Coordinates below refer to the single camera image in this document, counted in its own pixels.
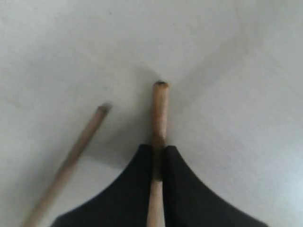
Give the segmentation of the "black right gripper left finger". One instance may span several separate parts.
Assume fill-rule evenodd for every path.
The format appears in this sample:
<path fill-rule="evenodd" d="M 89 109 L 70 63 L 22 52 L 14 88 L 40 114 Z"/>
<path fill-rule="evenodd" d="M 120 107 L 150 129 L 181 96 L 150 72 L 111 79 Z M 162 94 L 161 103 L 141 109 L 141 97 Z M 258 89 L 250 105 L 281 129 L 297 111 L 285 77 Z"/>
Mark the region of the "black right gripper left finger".
<path fill-rule="evenodd" d="M 152 147 L 142 144 L 126 169 L 105 190 L 59 216 L 53 227 L 144 227 L 152 175 Z"/>

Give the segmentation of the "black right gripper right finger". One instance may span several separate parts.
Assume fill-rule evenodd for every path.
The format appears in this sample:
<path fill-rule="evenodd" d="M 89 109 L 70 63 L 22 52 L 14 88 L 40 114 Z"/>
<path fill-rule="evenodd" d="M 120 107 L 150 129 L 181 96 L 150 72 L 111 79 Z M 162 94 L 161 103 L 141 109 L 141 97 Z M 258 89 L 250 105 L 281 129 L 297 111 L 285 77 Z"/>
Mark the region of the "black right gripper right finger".
<path fill-rule="evenodd" d="M 163 203 L 167 227 L 265 227 L 211 191 L 175 146 L 163 153 Z"/>

